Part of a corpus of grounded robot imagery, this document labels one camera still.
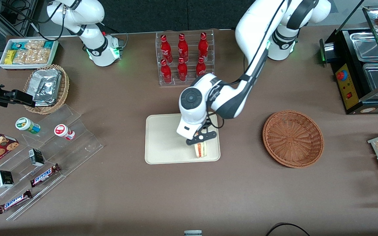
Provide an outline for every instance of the coca-cola bottle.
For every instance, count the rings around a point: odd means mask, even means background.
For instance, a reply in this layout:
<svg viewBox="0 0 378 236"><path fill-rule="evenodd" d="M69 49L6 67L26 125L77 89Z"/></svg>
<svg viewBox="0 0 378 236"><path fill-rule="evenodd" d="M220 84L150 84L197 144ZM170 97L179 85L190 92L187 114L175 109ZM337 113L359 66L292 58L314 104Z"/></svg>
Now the coca-cola bottle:
<svg viewBox="0 0 378 236"><path fill-rule="evenodd" d="M188 75L188 67L183 57L179 58L179 65L177 65L177 71L179 72L180 81L185 82Z"/></svg>
<svg viewBox="0 0 378 236"><path fill-rule="evenodd" d="M196 76L198 77L201 75L205 75L206 70L207 70L207 67L205 66L204 58L199 57L198 64L196 65Z"/></svg>
<svg viewBox="0 0 378 236"><path fill-rule="evenodd" d="M167 65L165 59L161 60L161 75L163 77L164 83L170 84L171 83L171 69Z"/></svg>
<svg viewBox="0 0 378 236"><path fill-rule="evenodd" d="M173 62L173 56L171 55L171 47L170 44L167 42L167 37L163 34L160 36L161 40L161 52L163 54L163 58L167 61L168 64Z"/></svg>
<svg viewBox="0 0 378 236"><path fill-rule="evenodd" d="M201 33L201 41L198 44L199 56L204 58L204 61L208 60L208 41L207 33Z"/></svg>
<svg viewBox="0 0 378 236"><path fill-rule="evenodd" d="M179 49L179 57L183 57L185 62L187 62L189 60L189 47L183 33L179 34L179 44L177 44L177 48Z"/></svg>

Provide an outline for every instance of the table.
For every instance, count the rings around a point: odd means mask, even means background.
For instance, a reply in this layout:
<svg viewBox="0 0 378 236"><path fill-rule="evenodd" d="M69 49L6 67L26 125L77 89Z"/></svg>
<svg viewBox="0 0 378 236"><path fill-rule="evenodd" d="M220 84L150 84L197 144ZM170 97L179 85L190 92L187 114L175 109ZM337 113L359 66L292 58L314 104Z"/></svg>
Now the table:
<svg viewBox="0 0 378 236"><path fill-rule="evenodd" d="M304 27L288 59L267 61L243 112L220 130L219 161L154 166L144 161L145 119L178 113L183 90L159 86L155 34L129 35L123 59L105 68L78 37L60 39L54 63L71 81L67 104L105 148L17 220L0 217L0 235L258 236L279 222L311 235L378 235L378 163L366 143L378 136L378 115L345 115L331 69L319 65L319 39L334 28ZM216 75L231 82L243 54L233 31L215 33ZM1 69L0 83L22 89L29 74ZM322 130L325 149L311 167L281 166L264 148L264 122L284 109ZM44 117L0 107L0 133L21 137L21 116Z"/></svg>

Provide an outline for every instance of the clear acrylic display stand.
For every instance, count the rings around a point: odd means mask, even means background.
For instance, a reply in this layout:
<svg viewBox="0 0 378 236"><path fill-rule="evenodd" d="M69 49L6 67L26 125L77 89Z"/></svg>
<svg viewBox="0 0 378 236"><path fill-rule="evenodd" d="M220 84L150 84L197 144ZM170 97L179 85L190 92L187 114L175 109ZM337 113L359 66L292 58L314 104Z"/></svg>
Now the clear acrylic display stand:
<svg viewBox="0 0 378 236"><path fill-rule="evenodd" d="M208 60L205 61L206 73L214 73L215 66L215 54L214 54L214 31L213 30L192 30L192 31L179 31L179 32L160 32L156 33L156 53L157 53L157 66L158 66L158 77L160 85L170 86L170 85L190 85L196 79L196 65L198 64L199 51L198 44L201 40L201 33L207 33L208 41ZM177 72L177 65L179 64L179 50L177 49L177 44L179 43L179 34L184 33L186 42L189 46L189 61L186 62L188 67L187 80L185 82L180 81L179 74ZM171 79L170 84L164 83L161 75L161 60L163 55L161 52L161 40L160 36L167 36L167 41L171 46L171 55L173 56L173 62L170 63L171 69Z"/></svg>
<svg viewBox="0 0 378 236"><path fill-rule="evenodd" d="M35 204L48 191L63 181L72 171L82 163L92 157L96 152L103 148L97 138L88 131L78 118L80 115L64 105L58 111L48 115L38 122L41 130L37 135L24 133L23 137L27 145L20 140L20 146L15 149L15 154L9 153L0 160L0 170L8 170L12 173L14 186L11 188L0 188L0 205L9 202L15 197L20 196L26 190L30 190L33 198L26 200L20 206L14 206L1 217L6 220L15 220L29 207ZM75 131L75 138L67 140L58 137L53 130L56 125L65 124ZM29 150L39 149L45 159L43 166L34 166L30 162ZM31 187L30 180L33 180L54 164L59 164L61 170L50 176L42 184Z"/></svg>

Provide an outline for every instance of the white tray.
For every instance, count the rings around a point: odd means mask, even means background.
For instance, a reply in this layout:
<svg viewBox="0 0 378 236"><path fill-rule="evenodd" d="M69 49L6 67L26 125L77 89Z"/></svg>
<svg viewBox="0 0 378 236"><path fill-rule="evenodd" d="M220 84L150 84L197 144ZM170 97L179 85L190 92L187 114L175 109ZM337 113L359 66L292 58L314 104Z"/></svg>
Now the white tray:
<svg viewBox="0 0 378 236"><path fill-rule="evenodd" d="M27 70L27 69L36 69L36 68L41 68L41 67L44 67L44 66L51 65L52 62L53 62L53 59L55 57L57 46L59 44L58 41L53 42L53 45L52 45L52 48L51 48L51 53L49 54L48 62L46 64L24 64L24 65L21 65L21 64L6 65L6 64L4 64L4 59L6 58L7 52L11 48L13 43L25 42L25 41L28 41L30 39L32 39L32 40L44 40L43 38L29 38L29 39L26 38L26 39L10 39L10 40L8 40L6 47L4 49L3 55L2 55L1 60L0 60L0 67L3 68L3 69L6 69L6 70Z"/></svg>
<svg viewBox="0 0 378 236"><path fill-rule="evenodd" d="M208 130L217 133L217 137L206 141L207 155L197 158L193 145L188 146L186 139L177 132L181 114L150 115L145 127L145 162L153 164L189 163L216 161L220 158L218 130L212 126ZM211 115L211 121L217 124L217 116Z"/></svg>

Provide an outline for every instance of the brown woven basket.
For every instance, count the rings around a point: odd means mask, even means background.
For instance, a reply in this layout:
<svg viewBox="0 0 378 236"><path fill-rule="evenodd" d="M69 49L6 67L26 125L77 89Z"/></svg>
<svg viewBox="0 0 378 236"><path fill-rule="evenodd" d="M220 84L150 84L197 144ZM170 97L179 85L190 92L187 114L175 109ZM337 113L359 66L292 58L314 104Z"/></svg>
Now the brown woven basket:
<svg viewBox="0 0 378 236"><path fill-rule="evenodd" d="M62 69L62 67L57 66L57 65L50 65L50 66L45 66L42 68L39 68L37 70L48 70L48 69L57 69L62 72L62 78L61 78L61 84L59 86L58 90L58 96L57 96L57 102L55 103L54 106L51 107L35 107L31 108L29 106L25 106L26 109L30 112L33 113L38 113L41 115L47 115L55 112L56 110L60 109L62 105L64 105L66 101L66 97L68 96L68 89L69 89L69 78L68 75L65 73L65 70ZM32 74L29 76L29 79L27 79L26 85L24 86L23 91L26 92L27 88L29 87L30 79L32 78Z"/></svg>
<svg viewBox="0 0 378 236"><path fill-rule="evenodd" d="M313 165L324 149L323 135L317 124L293 110L272 114L265 122L262 137L269 154L293 168Z"/></svg>

